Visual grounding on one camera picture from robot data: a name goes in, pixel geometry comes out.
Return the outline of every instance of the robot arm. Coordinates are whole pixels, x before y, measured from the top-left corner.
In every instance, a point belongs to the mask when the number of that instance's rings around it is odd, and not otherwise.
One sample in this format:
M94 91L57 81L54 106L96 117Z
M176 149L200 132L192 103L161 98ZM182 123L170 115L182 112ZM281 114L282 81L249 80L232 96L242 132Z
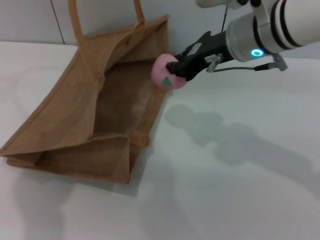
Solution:
M204 8L227 5L237 8L243 0L196 0ZM205 33L175 57L166 68L171 74L192 80L203 69L213 72L220 63L247 62L272 56L274 62L255 70L287 65L279 53L320 41L320 0L250 0L253 12L234 20L226 31Z
M218 5L226 5L232 9L238 9L246 5L249 0L195 0L200 8L212 8Z

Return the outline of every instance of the pink toy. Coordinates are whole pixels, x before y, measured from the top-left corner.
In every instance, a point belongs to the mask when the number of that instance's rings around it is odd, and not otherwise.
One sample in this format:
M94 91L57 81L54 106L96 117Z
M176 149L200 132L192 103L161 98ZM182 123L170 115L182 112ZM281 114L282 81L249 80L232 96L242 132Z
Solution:
M187 84L187 81L185 78L171 74L168 71L166 65L172 62L179 61L168 53L159 56L152 67L151 80L163 88L180 89Z

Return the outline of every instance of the bag handle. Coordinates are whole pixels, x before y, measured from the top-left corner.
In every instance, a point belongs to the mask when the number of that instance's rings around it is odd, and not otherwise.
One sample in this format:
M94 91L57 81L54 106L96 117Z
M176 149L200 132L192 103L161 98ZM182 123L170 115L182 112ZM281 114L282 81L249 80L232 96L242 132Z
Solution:
M140 25L145 25L145 16L141 7L140 0L133 0L135 13L138 18L138 23L134 26L132 32L136 30ZM98 83L99 79L102 77L102 74L99 72L97 64L95 63L92 55L90 54L89 48L86 44L84 33L81 28L78 9L77 9L77 0L68 0L69 15L71 18L71 23L75 35L75 39L78 43L80 54L83 58L85 65L87 66L91 78Z

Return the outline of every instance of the black stripe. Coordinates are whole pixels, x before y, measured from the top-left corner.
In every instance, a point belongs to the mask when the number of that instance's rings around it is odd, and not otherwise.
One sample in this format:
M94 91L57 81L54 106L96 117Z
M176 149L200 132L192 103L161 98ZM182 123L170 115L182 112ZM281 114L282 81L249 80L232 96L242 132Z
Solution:
M279 34L278 34L278 31L277 31L277 27L276 27L276 8L277 8L277 5L279 3L279 0L277 0L272 9L271 9L271 15L270 15L270 20L271 20L271 32L272 32L272 35L273 35L273 38L274 40L276 41L276 43L280 46L280 48L282 48L283 50L290 50L291 48L290 47L287 47L284 42L282 42Z
M221 30L221 32L223 32L223 31L225 30L225 23L226 23L226 19L227 19L228 9L229 9L229 7L226 6L226 7L225 7L225 11L224 11L224 19L223 19L223 23L222 23L222 30Z
M253 34L254 34L254 39L256 44L258 45L258 47L264 51L266 54L271 55L272 52L270 52L268 49L265 48L265 46L263 45L261 38L259 36L259 32L258 32L258 23L257 23L257 18L254 17L253 19Z
M297 48L302 47L300 44L296 43L295 40L291 37L289 30L287 28L286 24L286 19L285 19L285 7L286 7L287 0L283 0L280 8L280 22L281 22L281 27L282 31L284 33L285 38L287 41L292 45Z

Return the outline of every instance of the cable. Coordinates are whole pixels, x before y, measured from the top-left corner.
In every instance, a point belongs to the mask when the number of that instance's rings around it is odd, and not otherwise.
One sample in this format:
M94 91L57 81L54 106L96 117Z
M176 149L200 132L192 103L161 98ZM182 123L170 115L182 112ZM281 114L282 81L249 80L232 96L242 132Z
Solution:
M60 28L58 17L57 17L57 14L56 14L54 3L52 2L52 0L50 0L50 2L51 2L51 6L52 6L52 10L53 10L54 16L55 16L56 24L58 25L58 28L59 28L59 32L60 32L60 36L62 38L62 42L63 42L64 45L66 45L65 40L64 40L64 36L62 35L62 31L61 31L61 28Z
M255 70L254 67L246 67L246 66L236 66L236 67L227 67L227 68L222 68L222 69L217 69L214 70L214 72L224 72L224 71L229 71L229 70Z
M222 30L221 30L222 33L223 33L224 30L225 30L225 23L226 23L226 19L227 19L228 9L229 9L229 7L226 6L226 7L225 7L225 11L224 11L224 19L223 19L223 24L222 24Z

